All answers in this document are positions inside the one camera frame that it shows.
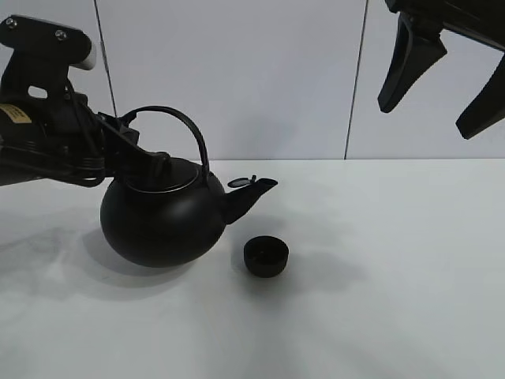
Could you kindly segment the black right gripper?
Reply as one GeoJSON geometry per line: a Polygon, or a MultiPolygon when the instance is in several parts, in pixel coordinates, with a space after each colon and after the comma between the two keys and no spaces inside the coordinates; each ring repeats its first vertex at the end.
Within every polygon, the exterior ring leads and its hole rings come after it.
{"type": "MultiPolygon", "coordinates": [[[[398,15],[391,64],[378,104],[390,113],[417,79],[447,54],[443,27],[498,51],[504,51],[504,0],[386,1],[398,15]]],[[[487,84],[456,121],[469,140],[504,119],[504,59],[487,84]]]]}

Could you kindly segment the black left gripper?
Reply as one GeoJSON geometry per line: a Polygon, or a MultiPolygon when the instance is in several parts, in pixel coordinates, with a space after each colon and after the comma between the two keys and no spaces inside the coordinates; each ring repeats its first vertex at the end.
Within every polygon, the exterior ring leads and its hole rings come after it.
{"type": "Polygon", "coordinates": [[[139,145],[139,132],[129,124],[137,117],[99,112],[84,103],[84,96],[69,95],[80,131],[81,152],[50,163],[47,177],[77,186],[97,186],[105,178],[125,177],[135,186],[165,186],[170,179],[170,155],[147,152],[139,145]]]}

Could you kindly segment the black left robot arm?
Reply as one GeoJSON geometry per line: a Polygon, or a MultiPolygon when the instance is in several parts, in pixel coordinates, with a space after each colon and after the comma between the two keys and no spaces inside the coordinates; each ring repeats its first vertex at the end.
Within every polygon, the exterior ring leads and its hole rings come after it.
{"type": "Polygon", "coordinates": [[[83,94],[4,96],[2,104],[28,118],[15,122],[6,111],[1,113],[3,183],[48,178],[95,187],[106,178],[124,178],[150,187],[170,175],[167,153],[143,150],[138,131],[120,118],[93,112],[83,94]]]}

